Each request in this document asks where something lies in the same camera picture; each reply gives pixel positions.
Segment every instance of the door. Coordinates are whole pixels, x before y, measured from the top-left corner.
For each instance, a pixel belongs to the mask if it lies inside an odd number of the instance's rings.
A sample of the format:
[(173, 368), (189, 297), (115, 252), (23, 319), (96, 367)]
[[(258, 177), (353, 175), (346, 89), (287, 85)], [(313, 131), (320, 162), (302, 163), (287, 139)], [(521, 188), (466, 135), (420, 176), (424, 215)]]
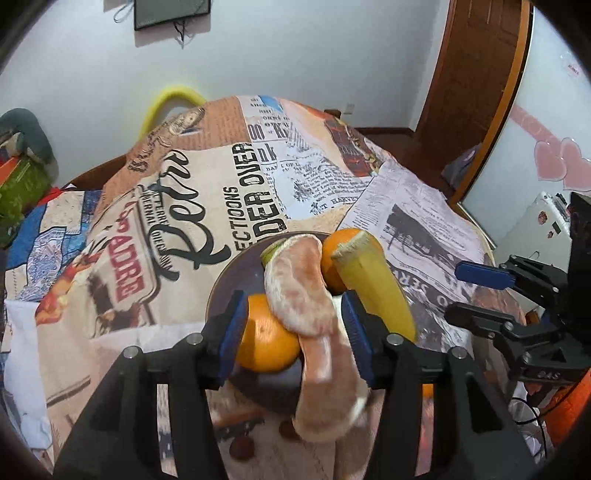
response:
[(521, 0), (450, 0), (416, 133), (441, 167), (484, 139), (515, 55), (520, 12)]

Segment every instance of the orange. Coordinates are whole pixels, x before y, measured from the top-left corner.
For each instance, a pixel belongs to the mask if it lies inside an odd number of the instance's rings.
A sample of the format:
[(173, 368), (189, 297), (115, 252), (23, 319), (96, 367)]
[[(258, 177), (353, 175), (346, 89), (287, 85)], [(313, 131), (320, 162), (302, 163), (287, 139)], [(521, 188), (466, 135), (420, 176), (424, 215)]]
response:
[[(334, 233), (331, 233), (324, 242), (322, 242), (322, 260), (320, 260), (320, 270), (322, 271), (322, 276), (324, 277), (324, 281), (328, 286), (328, 289), (334, 295), (340, 295), (347, 287), (340, 279), (339, 273), (336, 271), (336, 267), (330, 258), (330, 256), (334, 253), (337, 247), (340, 244), (344, 244), (349, 242), (355, 235), (357, 235), (361, 230), (358, 228), (343, 228), (342, 230), (337, 230)], [(379, 244), (377, 238), (373, 235), (371, 236), (373, 240), (375, 240), (375, 245), (384, 252), (382, 245)]]
[(423, 384), (423, 398), (433, 398), (433, 384)]
[(248, 297), (248, 321), (236, 360), (259, 373), (289, 367), (300, 354), (300, 341), (271, 313), (264, 293)]

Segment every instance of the dark plate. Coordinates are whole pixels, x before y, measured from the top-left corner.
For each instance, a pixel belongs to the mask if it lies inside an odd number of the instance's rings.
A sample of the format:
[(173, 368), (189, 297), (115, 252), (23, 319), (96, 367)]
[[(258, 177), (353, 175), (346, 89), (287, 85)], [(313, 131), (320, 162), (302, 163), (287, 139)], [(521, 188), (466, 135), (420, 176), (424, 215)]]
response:
[[(207, 301), (206, 320), (209, 321), (226, 310), (235, 290), (243, 290), (247, 295), (265, 293), (261, 253), (276, 240), (302, 233), (311, 233), (320, 241), (328, 237), (327, 233), (321, 232), (282, 233), (265, 238), (238, 254), (213, 285)], [(301, 371), (301, 358), (286, 370), (275, 374), (259, 374), (236, 364), (230, 382), (261, 407), (280, 414), (293, 415), (300, 398)]]

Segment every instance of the wall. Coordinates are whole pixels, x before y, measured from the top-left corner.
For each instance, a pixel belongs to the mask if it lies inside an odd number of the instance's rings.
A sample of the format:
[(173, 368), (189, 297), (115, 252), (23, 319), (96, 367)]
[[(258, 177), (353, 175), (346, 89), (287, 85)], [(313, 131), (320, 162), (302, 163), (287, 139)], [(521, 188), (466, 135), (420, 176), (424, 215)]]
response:
[(437, 13), (431, 31), (431, 47), (429, 48), (429, 54), (427, 56), (427, 61), (425, 62), (425, 68), (423, 70), (423, 75), (421, 76), (421, 83), (418, 87), (418, 93), (410, 120), (410, 128), (413, 130), (417, 129), (418, 121), (421, 118), (421, 113), (423, 113), (425, 100), (427, 100), (429, 88), (431, 88), (431, 81), (433, 80), (435, 66), (437, 65), (437, 59), (439, 58), (439, 50), (441, 49), (441, 41), (443, 40), (443, 33), (445, 32), (449, 1), (450, 0), (440, 0), (437, 7)]
[(439, 1), (214, 0), (182, 48), (171, 24), (139, 33), (133, 15), (115, 24), (111, 7), (121, 0), (56, 0), (0, 74), (0, 111), (22, 106), (38, 116), (57, 184), (126, 152), (169, 84), (208, 99), (354, 103), (352, 125), (407, 127)]
[(463, 207), (499, 242), (536, 195), (591, 191), (591, 83), (536, 9), (514, 104)]

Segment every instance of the wooden trim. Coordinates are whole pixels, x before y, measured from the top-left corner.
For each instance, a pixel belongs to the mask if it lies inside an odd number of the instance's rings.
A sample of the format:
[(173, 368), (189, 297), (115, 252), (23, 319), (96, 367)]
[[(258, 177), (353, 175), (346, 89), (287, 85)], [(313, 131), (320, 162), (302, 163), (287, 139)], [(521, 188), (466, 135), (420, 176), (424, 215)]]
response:
[(100, 190), (113, 175), (125, 166), (125, 161), (126, 156), (121, 155), (97, 167), (91, 168), (68, 183), (75, 185), (80, 190)]
[(468, 217), (468, 215), (466, 214), (466, 212), (464, 211), (464, 209), (462, 208), (461, 205), (459, 205), (457, 202), (456, 203), (451, 203), (451, 202), (447, 202), (447, 204), (450, 206), (450, 208), (456, 212), (460, 217), (465, 218), (466, 220), (468, 220), (469, 222), (472, 222), (472, 219)]
[(531, 26), (532, 26), (532, 15), (533, 7), (528, 0), (522, 0), (521, 2), (521, 19), (519, 21), (519, 35), (517, 37), (517, 46), (515, 48), (515, 56), (513, 57), (513, 63), (511, 64), (511, 70), (507, 77), (507, 83), (505, 90), (501, 96), (501, 101), (496, 109), (495, 116), (492, 119), (491, 125), (486, 132), (486, 136), (482, 141), (482, 146), (474, 160), (470, 169), (466, 173), (466, 176), (460, 183), (456, 192), (453, 194), (447, 203), (455, 211), (458, 212), (458, 203), (466, 196), (468, 190), (472, 186), (472, 183), (476, 180), (476, 177), (480, 173), (480, 170), (486, 163), (486, 159), (489, 157), (493, 147), (495, 146), (496, 139), (501, 133), (501, 129), (505, 125), (505, 121), (513, 105), (513, 100), (517, 94), (519, 88), (519, 81), (525, 68), (525, 60), (527, 59), (527, 51), (530, 44), (531, 38)]
[(355, 127), (362, 135), (403, 134), (412, 137), (414, 131), (409, 127)]
[(342, 115), (342, 112), (337, 108), (327, 108), (324, 112), (328, 113), (329, 115), (335, 116), (336, 118), (340, 118), (340, 116)]
[(443, 31), (443, 38), (441, 39), (441, 47), (439, 48), (439, 56), (437, 63), (435, 64), (435, 71), (433, 72), (433, 79), (431, 80), (431, 86), (427, 98), (425, 98), (425, 104), (423, 105), (423, 111), (421, 112), (421, 118), (418, 120), (417, 129), (415, 130), (414, 137), (418, 140), (421, 139), (421, 134), (427, 122), (429, 115), (429, 107), (433, 101), (435, 91), (439, 87), (439, 81), (441, 80), (441, 72), (443, 71), (443, 65), (447, 57), (447, 50), (449, 47), (449, 39), (452, 36), (453, 20), (456, 16), (456, 0), (449, 0), (449, 8), (447, 9), (447, 20), (445, 23), (445, 30)]

